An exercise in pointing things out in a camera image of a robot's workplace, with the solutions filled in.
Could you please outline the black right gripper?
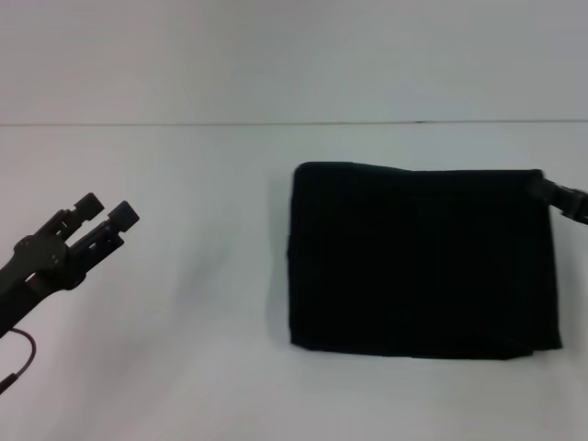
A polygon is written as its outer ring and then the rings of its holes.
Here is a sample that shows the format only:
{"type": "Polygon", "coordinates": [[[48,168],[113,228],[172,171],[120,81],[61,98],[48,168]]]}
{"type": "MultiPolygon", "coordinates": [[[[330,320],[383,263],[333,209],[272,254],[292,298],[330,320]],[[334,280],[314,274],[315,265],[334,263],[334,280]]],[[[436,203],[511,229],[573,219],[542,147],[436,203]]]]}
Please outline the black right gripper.
{"type": "Polygon", "coordinates": [[[528,191],[533,198],[559,209],[569,219],[588,224],[586,192],[550,181],[540,171],[536,171],[530,178],[528,191]]]}

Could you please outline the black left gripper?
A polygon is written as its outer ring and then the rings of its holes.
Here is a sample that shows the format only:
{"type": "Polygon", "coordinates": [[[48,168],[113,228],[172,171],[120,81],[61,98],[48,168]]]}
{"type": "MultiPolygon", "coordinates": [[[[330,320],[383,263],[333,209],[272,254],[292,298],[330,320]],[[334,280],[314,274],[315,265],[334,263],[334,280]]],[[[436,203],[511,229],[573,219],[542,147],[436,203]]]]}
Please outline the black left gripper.
{"type": "Polygon", "coordinates": [[[87,273],[118,250],[140,217],[128,201],[120,202],[107,219],[70,249],[67,240],[104,210],[94,193],[72,209],[58,210],[33,235],[20,240],[1,268],[1,334],[7,334],[44,299],[77,288],[87,273]]]}

